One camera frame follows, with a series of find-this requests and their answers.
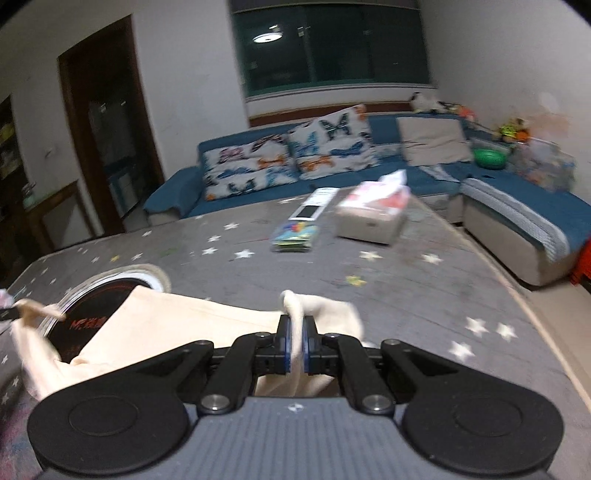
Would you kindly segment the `left butterfly pillow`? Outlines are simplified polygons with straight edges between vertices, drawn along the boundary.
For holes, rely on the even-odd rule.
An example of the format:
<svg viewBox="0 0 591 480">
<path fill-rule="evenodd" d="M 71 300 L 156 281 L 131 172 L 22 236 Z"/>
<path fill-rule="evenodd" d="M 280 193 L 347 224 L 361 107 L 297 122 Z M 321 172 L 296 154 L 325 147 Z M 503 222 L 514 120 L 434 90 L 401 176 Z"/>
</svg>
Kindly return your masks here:
<svg viewBox="0 0 591 480">
<path fill-rule="evenodd" d="M 284 134 L 206 151 L 202 166 L 206 201 L 245 195 L 298 180 L 297 162 L 290 155 Z"/>
</svg>

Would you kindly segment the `dark wooden door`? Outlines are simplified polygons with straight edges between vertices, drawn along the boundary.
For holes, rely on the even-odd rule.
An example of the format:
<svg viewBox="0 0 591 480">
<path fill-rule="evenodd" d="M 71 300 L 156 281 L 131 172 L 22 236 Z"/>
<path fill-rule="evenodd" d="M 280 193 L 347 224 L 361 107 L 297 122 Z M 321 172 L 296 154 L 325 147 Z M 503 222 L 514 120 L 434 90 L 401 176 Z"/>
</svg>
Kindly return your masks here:
<svg viewBox="0 0 591 480">
<path fill-rule="evenodd" d="M 107 235 L 164 182 L 143 95 L 132 18 L 58 57 L 69 130 L 86 189 Z"/>
</svg>

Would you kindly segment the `white tissue box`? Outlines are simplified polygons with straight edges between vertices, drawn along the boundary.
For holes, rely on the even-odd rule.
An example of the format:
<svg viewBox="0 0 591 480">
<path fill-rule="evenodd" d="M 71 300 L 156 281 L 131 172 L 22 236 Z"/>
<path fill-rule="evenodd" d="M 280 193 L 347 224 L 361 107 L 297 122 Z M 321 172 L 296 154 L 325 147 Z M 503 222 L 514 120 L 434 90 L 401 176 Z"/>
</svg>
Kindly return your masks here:
<svg viewBox="0 0 591 480">
<path fill-rule="evenodd" d="M 411 199 L 407 172 L 400 169 L 377 181 L 363 181 L 335 207 L 335 234 L 391 245 L 406 221 Z"/>
</svg>

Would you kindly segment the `butterfly pillow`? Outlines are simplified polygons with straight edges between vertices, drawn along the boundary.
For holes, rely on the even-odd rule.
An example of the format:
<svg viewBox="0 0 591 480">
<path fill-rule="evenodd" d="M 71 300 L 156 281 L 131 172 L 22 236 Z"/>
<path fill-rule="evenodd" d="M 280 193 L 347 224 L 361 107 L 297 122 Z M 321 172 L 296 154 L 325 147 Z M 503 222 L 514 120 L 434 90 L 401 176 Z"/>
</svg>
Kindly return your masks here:
<svg viewBox="0 0 591 480">
<path fill-rule="evenodd" d="M 298 180 L 297 162 L 290 155 L 284 134 L 206 151 L 202 166 L 206 201 L 245 195 Z"/>
<path fill-rule="evenodd" d="M 363 104 L 301 124 L 288 132 L 287 140 L 304 180 L 356 172 L 379 164 Z"/>
</svg>

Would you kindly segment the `round induction cooktop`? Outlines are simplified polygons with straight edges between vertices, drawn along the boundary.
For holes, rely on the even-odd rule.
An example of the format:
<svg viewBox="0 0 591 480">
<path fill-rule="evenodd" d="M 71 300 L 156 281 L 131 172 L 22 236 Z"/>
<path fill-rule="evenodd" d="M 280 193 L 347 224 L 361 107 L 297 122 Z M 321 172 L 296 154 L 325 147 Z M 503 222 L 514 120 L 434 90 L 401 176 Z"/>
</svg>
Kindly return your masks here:
<svg viewBox="0 0 591 480">
<path fill-rule="evenodd" d="M 75 286 L 58 302 L 62 320 L 46 316 L 38 330 L 61 360 L 69 363 L 138 286 L 169 293 L 171 282 L 161 268 L 151 264 L 102 272 Z"/>
</svg>

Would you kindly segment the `green bowl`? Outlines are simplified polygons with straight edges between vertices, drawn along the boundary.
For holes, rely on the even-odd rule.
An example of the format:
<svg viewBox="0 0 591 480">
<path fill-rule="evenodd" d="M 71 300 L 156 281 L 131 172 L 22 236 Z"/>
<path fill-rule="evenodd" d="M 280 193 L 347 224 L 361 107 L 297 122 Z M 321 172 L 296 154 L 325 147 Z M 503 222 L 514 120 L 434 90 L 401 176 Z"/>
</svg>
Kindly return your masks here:
<svg viewBox="0 0 591 480">
<path fill-rule="evenodd" d="M 506 167 L 507 155 L 499 150 L 476 148 L 473 154 L 475 163 L 481 168 L 502 170 Z"/>
</svg>

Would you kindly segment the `blue sectional sofa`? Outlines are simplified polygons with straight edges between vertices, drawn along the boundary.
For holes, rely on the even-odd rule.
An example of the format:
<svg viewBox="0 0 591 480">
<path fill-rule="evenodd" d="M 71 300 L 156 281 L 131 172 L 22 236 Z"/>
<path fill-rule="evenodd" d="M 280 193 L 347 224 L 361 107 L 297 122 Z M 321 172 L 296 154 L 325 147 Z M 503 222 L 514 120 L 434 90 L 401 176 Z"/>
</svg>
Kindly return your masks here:
<svg viewBox="0 0 591 480">
<path fill-rule="evenodd" d="M 477 164 L 491 146 L 451 114 L 369 116 L 363 105 L 298 125 L 249 130 L 201 143 L 197 165 L 181 169 L 144 203 L 149 215 L 180 218 L 358 185 L 384 190 L 398 174 L 417 196 L 442 195 L 465 224 L 528 284 L 567 272 L 590 238 L 590 207 L 509 169 Z"/>
</svg>

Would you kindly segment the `red plastic stool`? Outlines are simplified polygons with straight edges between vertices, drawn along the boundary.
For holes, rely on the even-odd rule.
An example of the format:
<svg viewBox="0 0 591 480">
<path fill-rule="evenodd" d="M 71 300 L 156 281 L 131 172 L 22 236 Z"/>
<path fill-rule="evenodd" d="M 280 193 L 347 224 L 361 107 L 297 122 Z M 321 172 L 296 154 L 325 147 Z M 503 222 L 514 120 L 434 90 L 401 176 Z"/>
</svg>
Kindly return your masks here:
<svg viewBox="0 0 591 480">
<path fill-rule="evenodd" d="M 591 288 L 591 240 L 588 239 L 579 252 L 578 259 L 570 275 L 572 285 L 580 285 L 587 291 Z"/>
</svg>

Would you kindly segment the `wooden side table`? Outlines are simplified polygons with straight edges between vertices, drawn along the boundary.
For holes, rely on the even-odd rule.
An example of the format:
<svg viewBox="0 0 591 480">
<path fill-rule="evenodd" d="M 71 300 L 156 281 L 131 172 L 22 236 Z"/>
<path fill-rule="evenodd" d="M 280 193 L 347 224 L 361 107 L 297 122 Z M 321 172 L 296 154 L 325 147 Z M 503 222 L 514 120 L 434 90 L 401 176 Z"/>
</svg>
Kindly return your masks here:
<svg viewBox="0 0 591 480">
<path fill-rule="evenodd" d="M 97 237 L 96 229 L 84 204 L 78 182 L 70 182 L 44 198 L 36 200 L 32 205 L 24 209 L 30 231 L 38 245 L 41 256 L 49 255 L 57 249 L 50 235 L 46 218 L 68 202 L 75 203 L 89 238 L 94 239 Z"/>
</svg>

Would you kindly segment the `colourful clear pencil case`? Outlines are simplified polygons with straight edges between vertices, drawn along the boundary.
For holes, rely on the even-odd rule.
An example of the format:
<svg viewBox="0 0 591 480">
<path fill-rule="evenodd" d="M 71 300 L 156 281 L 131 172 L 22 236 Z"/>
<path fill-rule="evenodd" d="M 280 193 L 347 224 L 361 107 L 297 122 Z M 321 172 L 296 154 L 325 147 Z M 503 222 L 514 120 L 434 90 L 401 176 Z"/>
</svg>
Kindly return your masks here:
<svg viewBox="0 0 591 480">
<path fill-rule="evenodd" d="M 289 221 L 276 228 L 270 243 L 276 252 L 308 252 L 318 238 L 320 228 L 314 222 Z"/>
</svg>

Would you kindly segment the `cream garment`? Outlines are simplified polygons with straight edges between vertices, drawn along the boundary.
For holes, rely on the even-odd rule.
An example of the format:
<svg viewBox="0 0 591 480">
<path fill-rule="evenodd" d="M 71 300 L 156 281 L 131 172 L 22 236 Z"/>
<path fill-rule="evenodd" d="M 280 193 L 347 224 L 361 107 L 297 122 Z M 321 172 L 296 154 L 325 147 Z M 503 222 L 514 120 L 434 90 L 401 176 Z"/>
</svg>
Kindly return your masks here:
<svg viewBox="0 0 591 480">
<path fill-rule="evenodd" d="M 55 347 L 35 325 L 39 317 L 53 316 L 54 305 L 20 300 L 20 317 L 11 324 L 11 336 L 31 383 L 42 400 L 68 386 L 129 366 L 197 340 L 216 347 L 231 345 L 242 335 L 273 332 L 280 315 L 290 316 L 290 373 L 266 374 L 256 382 L 258 396 L 315 397 L 329 387 L 327 375 L 304 373 L 304 317 L 315 319 L 318 332 L 363 338 L 356 307 L 348 302 L 286 290 L 280 309 L 259 311 L 212 301 L 159 293 L 137 287 L 71 362 L 61 359 Z"/>
</svg>

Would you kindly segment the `panda plush toy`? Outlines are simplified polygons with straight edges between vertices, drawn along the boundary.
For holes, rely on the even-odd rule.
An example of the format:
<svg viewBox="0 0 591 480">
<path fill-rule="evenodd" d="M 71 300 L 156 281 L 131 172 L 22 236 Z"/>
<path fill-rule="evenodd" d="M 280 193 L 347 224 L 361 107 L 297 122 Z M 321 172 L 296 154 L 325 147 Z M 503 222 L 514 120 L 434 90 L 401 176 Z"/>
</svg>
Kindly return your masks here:
<svg viewBox="0 0 591 480">
<path fill-rule="evenodd" d="M 447 113 L 449 111 L 447 105 L 433 97 L 428 97 L 422 92 L 415 92 L 410 100 L 410 106 L 415 113 Z"/>
</svg>

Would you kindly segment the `dark shelf cabinet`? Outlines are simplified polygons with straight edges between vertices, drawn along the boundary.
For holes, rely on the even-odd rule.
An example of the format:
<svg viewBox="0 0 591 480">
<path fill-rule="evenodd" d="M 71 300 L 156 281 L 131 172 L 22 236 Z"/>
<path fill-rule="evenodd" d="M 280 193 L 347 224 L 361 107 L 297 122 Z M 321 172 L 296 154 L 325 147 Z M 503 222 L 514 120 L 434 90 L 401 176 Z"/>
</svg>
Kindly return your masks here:
<svg viewBox="0 0 591 480">
<path fill-rule="evenodd" d="M 28 178 L 16 135 L 11 98 L 1 102 L 1 287 L 30 263 L 32 236 L 23 206 Z"/>
</svg>

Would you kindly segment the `right butterfly pillow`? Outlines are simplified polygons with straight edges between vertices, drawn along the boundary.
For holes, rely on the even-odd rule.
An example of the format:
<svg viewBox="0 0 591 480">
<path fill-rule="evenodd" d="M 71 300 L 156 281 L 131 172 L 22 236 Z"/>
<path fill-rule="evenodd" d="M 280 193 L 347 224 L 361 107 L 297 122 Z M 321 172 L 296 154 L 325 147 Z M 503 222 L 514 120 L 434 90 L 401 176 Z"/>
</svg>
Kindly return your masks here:
<svg viewBox="0 0 591 480">
<path fill-rule="evenodd" d="M 356 172 L 379 164 L 363 104 L 301 124 L 288 132 L 287 140 L 304 180 Z"/>
</svg>

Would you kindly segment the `white remote box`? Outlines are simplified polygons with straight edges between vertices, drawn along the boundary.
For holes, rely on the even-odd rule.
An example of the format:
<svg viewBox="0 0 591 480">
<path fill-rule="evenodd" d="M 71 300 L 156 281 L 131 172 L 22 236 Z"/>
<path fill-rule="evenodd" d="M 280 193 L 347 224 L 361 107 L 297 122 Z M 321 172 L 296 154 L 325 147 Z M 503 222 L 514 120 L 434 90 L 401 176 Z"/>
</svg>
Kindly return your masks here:
<svg viewBox="0 0 591 480">
<path fill-rule="evenodd" d="M 335 187 L 318 188 L 294 211 L 290 221 L 315 222 L 338 192 L 339 188 Z"/>
</svg>

